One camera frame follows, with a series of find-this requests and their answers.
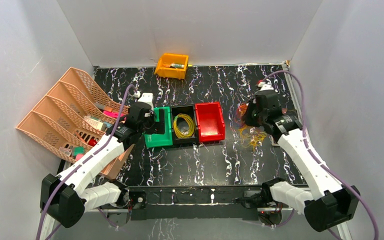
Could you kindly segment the green plastic bin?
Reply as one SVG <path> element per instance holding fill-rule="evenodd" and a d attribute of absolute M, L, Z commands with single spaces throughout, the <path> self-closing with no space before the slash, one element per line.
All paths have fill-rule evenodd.
<path fill-rule="evenodd" d="M 145 134 L 147 148 L 167 147 L 173 145 L 171 109 L 169 106 L 154 109 L 155 123 L 151 134 Z"/>

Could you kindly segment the black plastic bin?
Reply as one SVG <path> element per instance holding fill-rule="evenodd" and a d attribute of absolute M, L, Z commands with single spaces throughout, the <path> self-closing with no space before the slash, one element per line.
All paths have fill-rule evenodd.
<path fill-rule="evenodd" d="M 174 145 L 194 144 L 198 142 L 198 124 L 194 105 L 172 106 L 171 124 Z"/>

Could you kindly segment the red plastic bin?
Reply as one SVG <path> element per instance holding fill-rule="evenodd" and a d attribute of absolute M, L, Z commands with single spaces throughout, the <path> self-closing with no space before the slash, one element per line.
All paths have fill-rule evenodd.
<path fill-rule="evenodd" d="M 200 143 L 225 140 L 226 126 L 218 101 L 195 104 L 198 139 Z"/>

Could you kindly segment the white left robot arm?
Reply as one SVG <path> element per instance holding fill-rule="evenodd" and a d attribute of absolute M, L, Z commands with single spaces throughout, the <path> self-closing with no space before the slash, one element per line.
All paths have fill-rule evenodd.
<path fill-rule="evenodd" d="M 151 133 L 155 123 L 153 102 L 141 97 L 134 102 L 124 122 L 116 122 L 100 141 L 80 160 L 57 176 L 48 174 L 42 180 L 42 227 L 46 215 L 65 228 L 75 225 L 84 213 L 110 204 L 124 208 L 130 202 L 129 190 L 115 181 L 89 188 L 89 183 L 115 158 L 128 157 L 144 134 Z"/>

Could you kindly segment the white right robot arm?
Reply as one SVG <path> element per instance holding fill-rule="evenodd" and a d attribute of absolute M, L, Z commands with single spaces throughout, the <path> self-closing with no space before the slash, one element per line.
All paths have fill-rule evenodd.
<path fill-rule="evenodd" d="M 262 127 L 289 155 L 309 187 L 305 191 L 281 178 L 264 182 L 259 197 L 266 206 L 287 204 L 303 213 L 317 232 L 354 217 L 359 202 L 357 188 L 346 188 L 314 159 L 315 151 L 303 137 L 303 125 L 295 115 L 282 112 L 275 90 L 257 91 L 248 102 L 242 120 L 251 127 Z"/>

